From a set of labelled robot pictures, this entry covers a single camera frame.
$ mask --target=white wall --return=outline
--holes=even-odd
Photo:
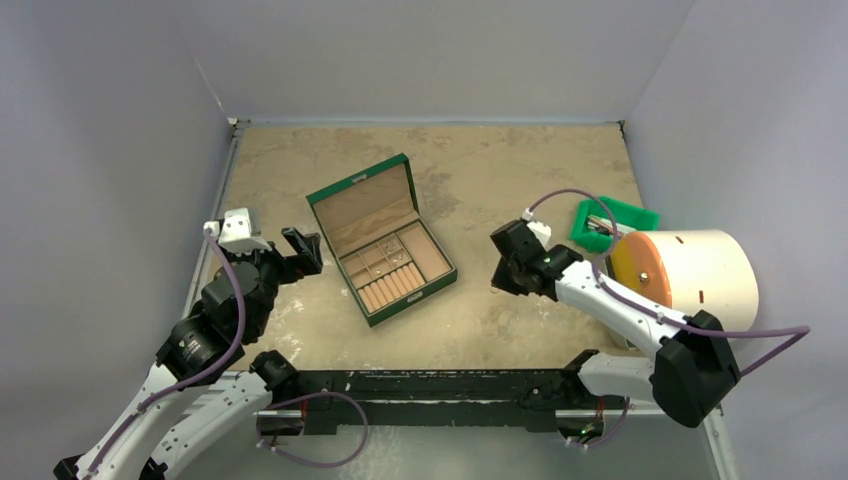
[[[0,6],[0,477],[52,478],[179,319],[229,132],[164,0]]]
[[[844,478],[848,5],[698,0],[627,140],[665,228],[722,228],[760,285],[756,329],[813,333],[726,402],[748,479]],[[748,344],[742,363],[774,342]]]
[[[227,115],[625,118],[694,0],[184,0]]]

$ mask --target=table surface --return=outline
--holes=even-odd
[[[232,369],[269,349],[300,369],[556,368],[587,348],[621,353],[602,324],[574,308],[494,291],[498,253],[489,239],[558,188],[641,205],[618,125],[251,127],[226,205],[256,207],[263,236],[282,246],[283,227],[319,231],[307,194],[401,152],[421,217],[459,280],[369,328],[322,241],[323,273],[280,290],[265,335]],[[552,242],[574,247],[567,237],[580,200],[560,196],[537,210]]]

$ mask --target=white cylinder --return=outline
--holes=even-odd
[[[746,331],[757,316],[754,270],[736,240],[720,230],[639,232],[659,253],[675,310],[706,310],[725,331]]]

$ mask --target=orange lid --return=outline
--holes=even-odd
[[[622,238],[610,255],[615,280],[665,307],[671,307],[671,287],[654,242],[642,232]]]

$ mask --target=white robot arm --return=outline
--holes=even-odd
[[[704,311],[686,315],[655,304],[603,274],[596,277],[592,264],[576,251],[563,245],[546,250],[543,242],[549,237],[549,228],[525,220],[514,220],[492,233],[501,254],[492,285],[576,307],[645,354],[647,358],[598,352],[586,356],[578,376],[591,394],[651,401],[682,425],[700,425],[739,382],[739,368],[727,339],[694,335],[668,320],[700,330],[721,330],[718,319]],[[605,287],[655,315],[613,298]]]
[[[320,237],[284,229],[284,238],[295,250],[295,255],[284,257],[262,239],[256,213],[246,208],[227,212],[223,219],[204,225],[204,230],[208,241],[217,239],[220,249],[214,245],[213,250],[230,272],[219,271],[189,316],[174,326],[144,385],[118,421],[90,451],[60,461],[54,468],[56,478],[137,478],[145,469],[155,470],[157,458],[171,462],[166,468],[171,469],[168,478],[173,478],[175,465],[194,458],[237,419],[268,404],[268,379],[246,374],[236,391],[221,394],[199,415],[180,422],[186,408],[244,356],[241,345],[262,336],[279,286],[321,272]],[[236,284],[241,295],[236,295]],[[237,297],[243,302],[238,308]],[[161,472],[150,472],[150,478],[159,478],[156,475]]]

